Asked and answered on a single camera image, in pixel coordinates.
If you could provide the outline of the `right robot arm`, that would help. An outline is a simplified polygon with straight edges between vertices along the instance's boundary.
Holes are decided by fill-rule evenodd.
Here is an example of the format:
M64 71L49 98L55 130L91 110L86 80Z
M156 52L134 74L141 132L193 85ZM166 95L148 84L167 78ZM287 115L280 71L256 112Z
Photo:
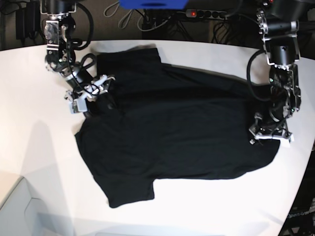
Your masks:
M88 38L85 42L73 38L76 29L72 14L77 9L83 10L89 22ZM90 11L80 0L42 0L40 11L47 15L44 35L47 41L45 63L49 71L59 74L70 86L65 99L71 103L79 100L95 100L100 95L109 92L113 76L92 76L88 70L95 66L97 57L88 53L80 61L76 52L86 49L94 33L94 21Z

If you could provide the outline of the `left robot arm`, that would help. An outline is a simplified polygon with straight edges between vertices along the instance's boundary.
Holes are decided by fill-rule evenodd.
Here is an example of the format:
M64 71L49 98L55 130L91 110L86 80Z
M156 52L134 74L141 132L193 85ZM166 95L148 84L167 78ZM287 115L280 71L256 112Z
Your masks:
M297 61L300 60L298 45L299 18L312 5L313 0L263 0L256 11L256 22L263 48L255 52L247 65L247 83L253 97L268 103L268 112L256 112L254 124L249 128L252 145L262 140L279 140L282 145L293 142L287 120L300 110L301 90ZM251 65L264 54L270 66L270 95L261 97L255 93L251 81Z

